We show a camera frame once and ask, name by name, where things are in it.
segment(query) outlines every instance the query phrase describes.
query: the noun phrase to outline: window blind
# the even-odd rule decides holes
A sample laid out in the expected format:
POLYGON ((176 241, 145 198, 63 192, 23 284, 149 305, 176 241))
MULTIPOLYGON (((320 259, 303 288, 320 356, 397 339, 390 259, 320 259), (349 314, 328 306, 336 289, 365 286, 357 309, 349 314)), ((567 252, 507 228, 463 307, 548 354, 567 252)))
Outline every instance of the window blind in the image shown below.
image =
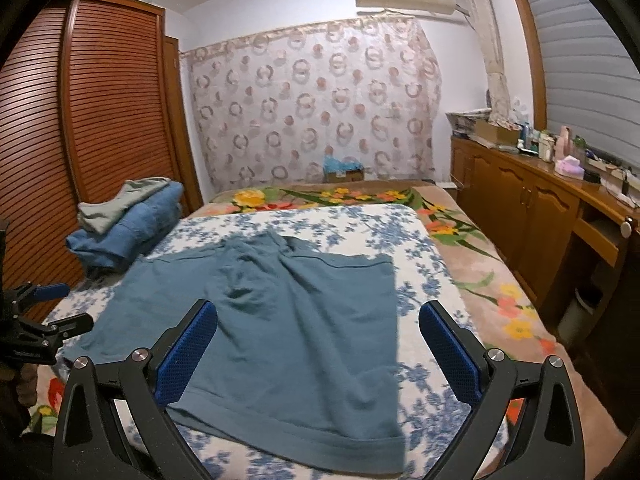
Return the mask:
POLYGON ((548 129, 640 166, 640 73, 589 0, 529 0, 546 81, 548 129))

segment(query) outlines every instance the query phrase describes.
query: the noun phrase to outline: cardboard box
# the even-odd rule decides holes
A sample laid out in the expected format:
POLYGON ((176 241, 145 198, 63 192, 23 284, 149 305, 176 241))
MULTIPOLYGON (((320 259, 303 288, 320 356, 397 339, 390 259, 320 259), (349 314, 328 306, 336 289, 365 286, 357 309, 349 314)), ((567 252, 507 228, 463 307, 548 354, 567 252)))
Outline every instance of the cardboard box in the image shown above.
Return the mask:
POLYGON ((476 135, 482 137, 497 146, 517 146, 520 132, 518 130, 507 130, 500 126, 493 126, 485 120, 476 121, 476 135))
POLYGON ((341 182, 357 182, 359 180, 364 180, 364 171, 345 171, 341 176, 338 176, 337 173, 327 173, 325 174, 325 176, 326 181, 329 184, 340 184, 341 182))

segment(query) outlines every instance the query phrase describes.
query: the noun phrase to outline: wardrobe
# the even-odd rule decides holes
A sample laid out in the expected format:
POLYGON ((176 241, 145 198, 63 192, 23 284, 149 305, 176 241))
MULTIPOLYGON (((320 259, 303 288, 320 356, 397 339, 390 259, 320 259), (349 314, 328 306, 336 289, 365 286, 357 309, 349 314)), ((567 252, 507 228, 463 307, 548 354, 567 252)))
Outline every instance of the wardrobe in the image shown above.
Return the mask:
POLYGON ((136 0, 52 0, 25 32, 0 71, 4 288, 75 285, 65 237, 77 204, 112 198, 126 179, 167 176, 184 184, 185 214, 202 205, 177 55, 164 9, 136 0))

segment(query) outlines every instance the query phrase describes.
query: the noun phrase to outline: metal screw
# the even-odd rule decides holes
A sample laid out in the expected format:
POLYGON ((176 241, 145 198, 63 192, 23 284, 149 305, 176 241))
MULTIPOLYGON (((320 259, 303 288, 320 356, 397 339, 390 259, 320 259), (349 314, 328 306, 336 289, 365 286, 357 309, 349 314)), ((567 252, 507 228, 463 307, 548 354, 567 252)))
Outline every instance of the metal screw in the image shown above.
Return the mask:
POLYGON ((84 368, 88 364, 89 364, 89 359, 87 357, 82 356, 74 361, 74 368, 77 368, 79 370, 81 368, 84 368))
POLYGON ((138 348, 131 353, 131 358, 138 363, 144 361, 147 357, 149 357, 149 350, 146 348, 138 348))
POLYGON ((549 364, 552 365, 554 368, 562 368, 562 365, 564 363, 562 362, 562 359, 559 358, 557 355, 550 355, 549 364))
POLYGON ((491 361, 504 360, 504 352, 499 348, 491 348, 486 354, 489 356, 489 359, 491 359, 491 361))

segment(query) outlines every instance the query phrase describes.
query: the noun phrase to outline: gray-green folded garment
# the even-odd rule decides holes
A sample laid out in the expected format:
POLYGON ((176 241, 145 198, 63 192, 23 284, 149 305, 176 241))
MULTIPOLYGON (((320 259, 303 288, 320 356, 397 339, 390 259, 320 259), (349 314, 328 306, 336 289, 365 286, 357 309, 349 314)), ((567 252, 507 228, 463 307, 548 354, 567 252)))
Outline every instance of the gray-green folded garment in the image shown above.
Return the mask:
POLYGON ((118 194, 108 202, 100 204, 79 203, 78 223, 86 231, 103 235, 122 218, 127 209, 146 200, 169 182, 171 179, 165 176, 125 180, 118 194))
POLYGON ((320 253, 265 232, 141 259, 63 355, 123 359, 198 298, 216 306, 218 330, 167 408, 175 422, 320 469, 403 470, 390 256, 320 253))

